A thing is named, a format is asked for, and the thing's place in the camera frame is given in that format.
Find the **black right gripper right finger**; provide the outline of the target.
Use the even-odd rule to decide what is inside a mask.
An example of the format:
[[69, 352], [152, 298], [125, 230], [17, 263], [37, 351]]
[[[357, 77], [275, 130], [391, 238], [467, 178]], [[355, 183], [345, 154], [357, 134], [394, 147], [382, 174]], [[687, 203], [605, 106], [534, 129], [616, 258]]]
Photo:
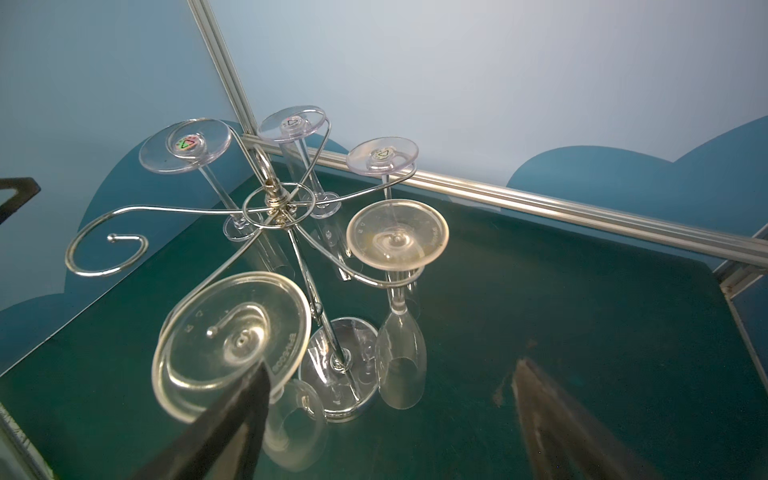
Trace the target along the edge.
[[512, 389], [536, 479], [660, 477], [532, 359], [517, 362]]

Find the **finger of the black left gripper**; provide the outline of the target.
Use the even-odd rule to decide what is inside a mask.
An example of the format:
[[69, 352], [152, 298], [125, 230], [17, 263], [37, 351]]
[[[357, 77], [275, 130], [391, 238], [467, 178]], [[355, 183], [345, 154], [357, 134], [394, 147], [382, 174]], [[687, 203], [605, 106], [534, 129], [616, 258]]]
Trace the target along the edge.
[[1, 190], [11, 190], [13, 194], [0, 208], [0, 223], [4, 223], [24, 204], [34, 198], [40, 191], [40, 185], [32, 177], [2, 178]]

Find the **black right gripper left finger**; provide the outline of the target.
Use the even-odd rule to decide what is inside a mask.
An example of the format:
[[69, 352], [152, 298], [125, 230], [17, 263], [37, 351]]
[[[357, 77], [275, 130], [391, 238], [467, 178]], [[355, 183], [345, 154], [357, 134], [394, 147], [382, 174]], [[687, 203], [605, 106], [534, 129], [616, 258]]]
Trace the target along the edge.
[[251, 479], [258, 465], [271, 382], [260, 361], [250, 367], [134, 479], [203, 479], [223, 463], [221, 479]]

